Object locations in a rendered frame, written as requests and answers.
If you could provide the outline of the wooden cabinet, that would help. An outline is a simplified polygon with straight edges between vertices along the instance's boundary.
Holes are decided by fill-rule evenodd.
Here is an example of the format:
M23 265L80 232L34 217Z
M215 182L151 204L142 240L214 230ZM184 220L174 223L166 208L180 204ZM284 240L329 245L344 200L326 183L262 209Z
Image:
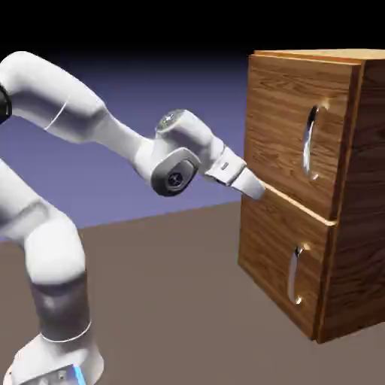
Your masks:
M334 227L316 338L324 343L385 323L385 50L257 50L253 54L360 62L356 106L346 144L338 216L325 220L268 185L303 211Z

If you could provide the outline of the wooden cabinet door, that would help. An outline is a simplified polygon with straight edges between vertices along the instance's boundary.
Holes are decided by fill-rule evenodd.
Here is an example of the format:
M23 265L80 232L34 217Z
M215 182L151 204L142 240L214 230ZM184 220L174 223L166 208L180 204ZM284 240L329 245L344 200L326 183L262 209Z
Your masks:
M238 263L268 297L311 340L320 323L320 301L325 283L325 258L334 227L267 190L259 201L241 200ZM294 305L286 292L290 259L299 256Z
M325 220L338 216L362 66L354 61L249 58L245 159L268 185ZM305 124L320 106L311 139L310 180L302 170Z

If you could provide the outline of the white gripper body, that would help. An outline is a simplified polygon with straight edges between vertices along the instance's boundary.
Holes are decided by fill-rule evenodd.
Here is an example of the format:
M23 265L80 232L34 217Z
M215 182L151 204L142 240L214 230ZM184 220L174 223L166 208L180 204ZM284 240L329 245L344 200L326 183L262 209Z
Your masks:
M253 200L260 200L265 192L262 181L248 167L235 178L232 188Z

